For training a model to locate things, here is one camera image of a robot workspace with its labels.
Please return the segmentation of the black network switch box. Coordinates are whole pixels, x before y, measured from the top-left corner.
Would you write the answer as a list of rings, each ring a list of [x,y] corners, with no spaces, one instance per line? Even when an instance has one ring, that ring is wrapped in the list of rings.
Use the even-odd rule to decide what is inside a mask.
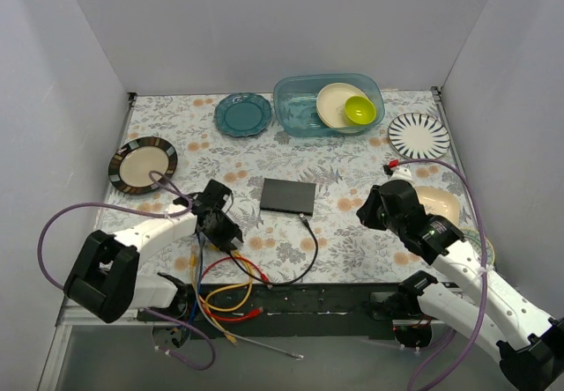
[[[266,178],[260,199],[260,210],[303,213],[312,216],[315,205],[315,183]]]

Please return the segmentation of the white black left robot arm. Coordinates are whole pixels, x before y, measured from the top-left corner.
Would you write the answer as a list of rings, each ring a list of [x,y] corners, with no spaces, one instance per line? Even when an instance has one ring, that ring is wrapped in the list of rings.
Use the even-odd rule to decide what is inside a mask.
[[[195,299],[189,286],[169,274],[141,275],[139,268],[175,242],[198,234],[217,249],[236,249],[241,228],[224,207],[233,192],[210,180],[204,191],[178,197],[163,215],[119,232],[97,230],[87,236],[64,285],[64,295],[112,323],[130,309],[151,308],[176,321]]]

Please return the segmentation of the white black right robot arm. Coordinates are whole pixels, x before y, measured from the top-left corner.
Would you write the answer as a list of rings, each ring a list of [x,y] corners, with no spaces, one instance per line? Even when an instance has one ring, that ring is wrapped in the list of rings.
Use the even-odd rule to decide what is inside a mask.
[[[546,390],[563,374],[563,321],[533,305],[478,255],[448,219],[428,214],[407,181],[374,185],[357,216],[367,228],[393,232],[404,247],[464,293],[418,271],[395,299],[409,318],[429,315],[486,351],[518,390]]]

